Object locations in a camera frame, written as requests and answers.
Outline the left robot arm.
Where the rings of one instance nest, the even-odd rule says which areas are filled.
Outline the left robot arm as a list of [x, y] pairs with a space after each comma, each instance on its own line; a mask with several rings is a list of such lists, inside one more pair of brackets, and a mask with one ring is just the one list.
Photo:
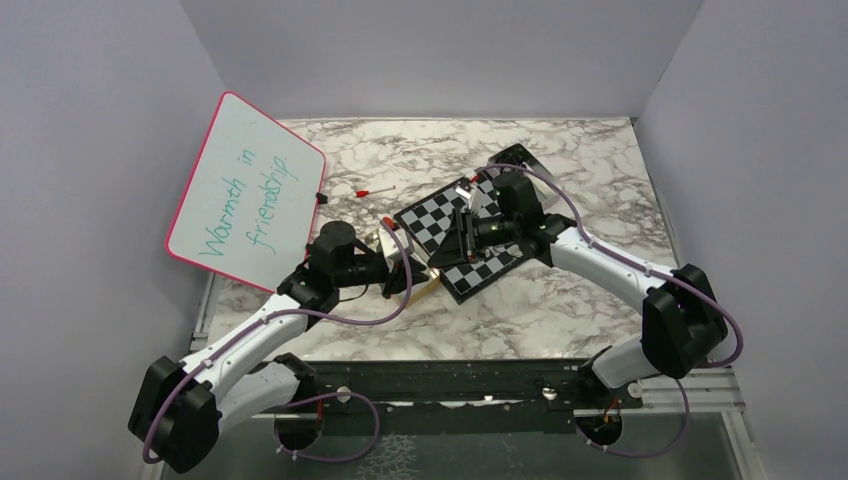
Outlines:
[[409, 237], [381, 224], [377, 249], [360, 241], [352, 225], [326, 223], [306, 257], [261, 308], [223, 338], [180, 360], [162, 356], [146, 370], [128, 421], [147, 464], [163, 462], [178, 473], [197, 466], [221, 433], [270, 407], [306, 408], [314, 384], [308, 366], [288, 356], [279, 367], [262, 360], [321, 320], [356, 325], [333, 314], [343, 288], [379, 285], [407, 305], [428, 277], [414, 259]]

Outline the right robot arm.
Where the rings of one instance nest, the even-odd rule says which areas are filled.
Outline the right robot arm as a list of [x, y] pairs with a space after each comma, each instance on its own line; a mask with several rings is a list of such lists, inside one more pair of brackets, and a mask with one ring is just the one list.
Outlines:
[[514, 244], [522, 258], [577, 274], [639, 312], [639, 337], [598, 352], [579, 368], [577, 393], [589, 406], [604, 405], [636, 380], [681, 379], [707, 364], [732, 323], [703, 270], [691, 264], [653, 266], [614, 248], [590, 236], [578, 215], [545, 212], [533, 183], [536, 173], [519, 166], [501, 169], [493, 180], [498, 214], [482, 218], [470, 207], [455, 209], [429, 267], [474, 263], [491, 247]]

